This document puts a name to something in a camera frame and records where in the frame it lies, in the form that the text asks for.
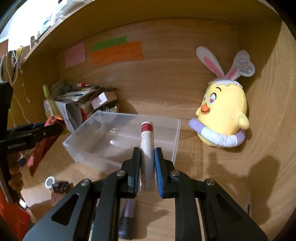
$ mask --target pink inner ear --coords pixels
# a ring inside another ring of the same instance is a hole
[[[226,78],[230,80],[236,74],[236,72],[237,68],[235,67],[226,75]]]
[[[204,61],[207,65],[207,67],[212,70],[217,76],[220,78],[223,78],[223,74],[220,72],[220,70],[214,65],[214,63],[207,57],[204,57]]]

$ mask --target yellow chick plush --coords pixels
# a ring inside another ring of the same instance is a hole
[[[245,139],[244,130],[249,128],[249,121],[246,117],[245,93],[242,86],[235,81],[241,75],[237,70],[237,63],[241,60],[248,63],[249,54],[245,50],[240,51],[226,76],[215,56],[207,48],[198,47],[196,54],[201,62],[216,74],[217,79],[209,82],[201,106],[196,111],[198,119],[190,120],[189,125],[209,146],[238,146]]]

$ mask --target clear plastic box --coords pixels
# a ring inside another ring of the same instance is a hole
[[[153,123],[155,148],[161,147],[164,158],[175,163],[181,120],[162,116],[97,111],[63,145],[75,162],[110,174],[140,147],[144,121]]]

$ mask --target cardboard box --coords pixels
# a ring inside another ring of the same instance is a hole
[[[102,107],[105,104],[108,104],[114,100],[117,100],[117,97],[113,91],[105,91],[101,93],[98,97],[91,101],[91,105],[94,110]]]

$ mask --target orange beak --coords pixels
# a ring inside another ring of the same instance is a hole
[[[211,110],[211,109],[208,108],[208,107],[207,107],[207,104],[205,103],[205,104],[202,105],[201,113],[205,115],[205,114],[209,113],[210,110]]]

